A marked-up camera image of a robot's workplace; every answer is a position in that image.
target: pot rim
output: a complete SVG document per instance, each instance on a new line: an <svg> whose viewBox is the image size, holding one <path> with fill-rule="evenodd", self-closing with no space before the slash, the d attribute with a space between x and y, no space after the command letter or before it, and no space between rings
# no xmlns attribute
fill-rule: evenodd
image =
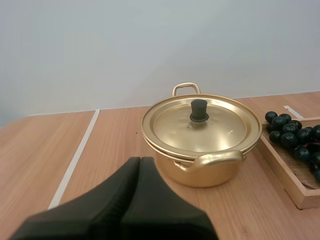
<svg viewBox="0 0 320 240"><path fill-rule="evenodd" d="M193 98L193 99L203 99L203 98L207 98L207 99L219 99L219 100L226 100L229 103L234 103L238 106L241 106L243 109L247 110L256 120L257 124L258 124L258 133L256 135L255 138L252 139L252 141L250 142L250 144L247 144L245 147L238 149L240 150L243 154L247 154L250 150L252 150L255 145L257 144L259 138L261 137L262 134L262 123L259 120L259 118L257 117L257 115L246 105L242 104L241 102L238 102L236 100L233 100L231 98L228 97L224 97L224 96L219 96L219 95L213 95L213 94L202 94L202 93L192 93L192 94L184 94L184 95L177 95L177 96L171 96L168 98L163 99L162 101L157 102L156 104L154 104L153 106L151 106L144 114L142 121L141 121L141 131L142 131L142 135L143 138L146 140L146 142L158 153L165 155L169 158L175 159L177 161L180 162L187 162L187 163L191 163L193 162L193 160L199 156L201 156L201 154L205 154L204 152L199 152L200 155L191 155L191 154L181 154L181 153L177 153L174 152L173 149L174 147L171 147L169 145L167 145L166 143L163 143L162 145L164 145L165 147L161 146L160 144L155 143L152 139L150 139L146 132L145 132L145 128L144 128L144 122L146 119L146 116L148 113L150 113L150 111L154 110L155 108L159 107L159 106L163 106L165 103L173 103L175 101L181 100L181 99L187 99L187 98Z"/></svg>

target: side handle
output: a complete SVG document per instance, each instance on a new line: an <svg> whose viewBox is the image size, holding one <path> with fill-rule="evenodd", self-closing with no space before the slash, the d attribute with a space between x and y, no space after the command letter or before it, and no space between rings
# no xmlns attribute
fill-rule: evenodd
<svg viewBox="0 0 320 240"><path fill-rule="evenodd" d="M214 167L214 172L219 173L219 168L221 168L221 173L224 171L223 168L226 165L235 165L236 167L239 166L244 160L244 155L239 150L232 150L232 151L221 151L221 152L212 152L207 153L205 155L197 157L193 164L190 166L186 166L181 162L174 161L174 165L178 168L183 170L187 173L194 173L200 170L209 170L209 168Z"/></svg>
<svg viewBox="0 0 320 240"><path fill-rule="evenodd" d="M200 93L201 93L201 91L200 91L199 87L197 86L197 84L195 84L195 83L193 83L193 82L185 82L185 83L180 83L180 84L178 84L177 86L175 86L175 87L173 88L172 96L173 96L173 97L174 97L174 96L177 96L177 90L178 90L178 89L181 89L181 88L186 88L186 87L192 87L192 88L194 88L194 90L195 90L195 92L196 92L197 94L200 94Z"/></svg>

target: white tape line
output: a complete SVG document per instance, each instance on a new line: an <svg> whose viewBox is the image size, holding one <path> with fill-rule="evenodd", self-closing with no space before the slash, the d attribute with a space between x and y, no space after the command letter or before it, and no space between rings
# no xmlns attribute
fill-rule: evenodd
<svg viewBox="0 0 320 240"><path fill-rule="evenodd" d="M288 111L290 112L290 113L292 113L296 118L298 118L298 119L304 119L304 117L303 116L301 116L299 113L297 113L295 110L293 110L290 106L283 106L285 109L288 109Z"/></svg>
<svg viewBox="0 0 320 240"><path fill-rule="evenodd" d="M89 126L86 129L86 131L85 131L85 133L83 135L83 138L82 138L77 150L75 151L75 154L74 154L74 156L73 156L73 158L72 158L67 170L65 171L65 174L64 174L64 176L63 176L63 178L62 178L62 180L60 182L60 185L59 185L58 189L56 190L55 195L52 198L52 201L51 201L51 203L50 203L50 205L48 207L48 210L49 209L53 209L53 208L55 208L55 207L57 207L59 205L60 200L61 200L61 198L62 198L62 196L63 196L63 194L64 194L64 192L66 190L66 187L67 187L67 185L68 185L68 183L70 181L70 178L71 178L72 174L74 173L74 170L75 170L75 168L77 166L79 158L80 158L80 156L81 156L81 154L82 154L82 152L83 152L83 150L84 150L84 148L86 146L86 143L87 143L87 141L89 139L89 136L90 136L90 134L92 132L92 129L95 126L95 123L96 123L96 120L98 118L99 112L100 112L99 109L95 110L95 113L92 116L91 122L89 123Z"/></svg>

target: pot handle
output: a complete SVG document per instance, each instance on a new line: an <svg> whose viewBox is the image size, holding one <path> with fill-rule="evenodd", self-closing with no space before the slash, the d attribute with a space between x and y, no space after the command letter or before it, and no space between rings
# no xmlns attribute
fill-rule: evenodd
<svg viewBox="0 0 320 240"><path fill-rule="evenodd" d="M244 155L239 150L232 150L232 151L221 151L221 152L211 152L207 153L205 155L197 157L193 164L190 166L186 166L178 161L173 161L174 165L176 165L178 168L182 169L184 172L187 173L194 173L196 171L199 171L206 167L213 167L215 168L218 166L218 164L221 163L234 163L234 164L240 164L244 160Z"/></svg>
<svg viewBox="0 0 320 240"><path fill-rule="evenodd" d="M197 84L195 84L195 83L193 83L193 82L184 82L184 83L178 84L177 86L175 86L175 87L173 88L172 96L173 96L173 97L174 97L174 96L177 96L177 90L178 90L178 89L181 89L181 88L185 88L185 87L192 87L192 88L194 88L194 90L195 90L195 92L196 92L197 94L200 94L200 93L201 93L201 91L200 91L199 87L197 86Z"/></svg>

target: wooden tray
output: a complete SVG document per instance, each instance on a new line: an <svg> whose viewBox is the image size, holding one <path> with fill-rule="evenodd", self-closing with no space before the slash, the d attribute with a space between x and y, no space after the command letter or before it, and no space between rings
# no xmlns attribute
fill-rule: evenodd
<svg viewBox="0 0 320 240"><path fill-rule="evenodd" d="M296 120L302 123L303 128L320 124L320 117ZM299 209L319 208L320 184L305 163L294 160L285 149L269 140L267 124L262 124L262 136L256 148Z"/></svg>

